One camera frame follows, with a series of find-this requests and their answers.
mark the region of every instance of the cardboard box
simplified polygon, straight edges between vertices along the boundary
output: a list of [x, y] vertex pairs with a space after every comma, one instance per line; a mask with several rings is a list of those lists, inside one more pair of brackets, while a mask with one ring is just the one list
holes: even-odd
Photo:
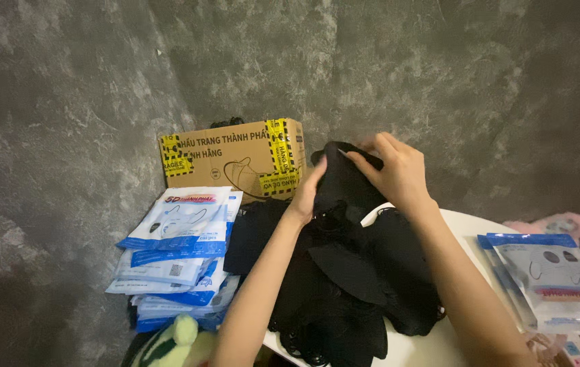
[[233, 186], [243, 203], [294, 195], [306, 167], [302, 125], [288, 118], [159, 139], [168, 188]]

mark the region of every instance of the gray textured wall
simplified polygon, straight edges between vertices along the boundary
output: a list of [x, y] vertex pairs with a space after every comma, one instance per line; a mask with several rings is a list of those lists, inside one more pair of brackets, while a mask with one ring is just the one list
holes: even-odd
[[0, 1], [0, 365], [116, 365], [155, 138], [230, 116], [389, 130], [443, 208], [580, 213], [580, 1]]

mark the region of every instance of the green plush toy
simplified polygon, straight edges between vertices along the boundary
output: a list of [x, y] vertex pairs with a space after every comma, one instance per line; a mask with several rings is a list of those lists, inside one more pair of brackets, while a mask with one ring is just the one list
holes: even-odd
[[197, 332], [197, 321], [180, 314], [167, 329], [157, 332], [131, 360], [131, 367], [207, 366], [216, 333]]

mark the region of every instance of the hand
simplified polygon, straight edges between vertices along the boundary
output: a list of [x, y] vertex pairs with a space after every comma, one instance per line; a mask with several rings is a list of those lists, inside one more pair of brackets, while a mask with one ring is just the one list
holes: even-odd
[[299, 187], [296, 188], [292, 203], [286, 209], [284, 216], [297, 219], [301, 225], [305, 225], [313, 219], [313, 201], [317, 193], [318, 181], [327, 171], [327, 158], [322, 156], [318, 165], [308, 177], [303, 177]]
[[392, 205], [408, 217], [436, 205], [426, 189], [424, 155], [420, 151], [389, 133], [376, 134], [363, 142], [361, 148], [368, 152], [376, 150], [383, 159], [383, 169], [378, 171], [356, 152], [348, 152], [347, 157]]

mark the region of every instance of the pink fluffy object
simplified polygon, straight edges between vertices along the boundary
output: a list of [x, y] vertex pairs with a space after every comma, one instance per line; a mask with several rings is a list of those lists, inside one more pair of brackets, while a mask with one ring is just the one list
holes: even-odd
[[567, 233], [580, 246], [580, 214], [554, 214], [532, 223], [507, 221], [503, 225], [520, 233]]

